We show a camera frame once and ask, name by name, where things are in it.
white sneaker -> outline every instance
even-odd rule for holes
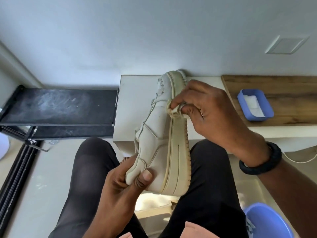
[[[134,165],[127,171],[128,185],[145,169],[154,171],[154,181],[148,191],[182,196],[191,180],[191,157],[187,136],[187,120],[171,119],[167,113],[168,100],[185,87],[186,77],[181,71],[170,71],[158,79],[156,98],[149,115],[135,134],[138,152]]]

black pants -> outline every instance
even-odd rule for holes
[[[191,150],[192,179],[180,197],[160,237],[179,237],[185,221],[198,224],[220,238],[248,237],[245,215],[240,208],[226,151],[208,141]],[[68,198],[49,238],[80,238],[88,229],[98,207],[107,173],[119,162],[111,145],[89,138],[79,147],[73,165]],[[136,215],[124,231],[134,238],[147,237]]]

hand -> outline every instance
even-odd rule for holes
[[[197,133],[233,153],[249,167],[269,158],[264,138],[243,123],[227,93],[204,82],[190,80],[171,103],[171,108],[186,102],[187,114]]]
[[[125,173],[135,159],[135,156],[130,157],[108,173],[97,213],[83,238],[116,237],[130,221],[137,198],[153,180],[150,171],[145,170],[130,186],[125,183]]]

shoe sole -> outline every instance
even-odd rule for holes
[[[174,98],[185,87],[185,81],[179,74],[173,75],[173,72],[169,72],[167,75],[171,81],[172,98]],[[171,119],[166,173],[160,193],[173,196],[184,195],[191,183],[191,176],[187,119],[183,117]]]

brown wooden surface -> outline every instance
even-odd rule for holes
[[[247,126],[294,126],[317,124],[317,77],[307,76],[236,76],[222,75],[224,86]],[[241,89],[257,88],[264,92],[274,117],[250,122],[238,101]]]

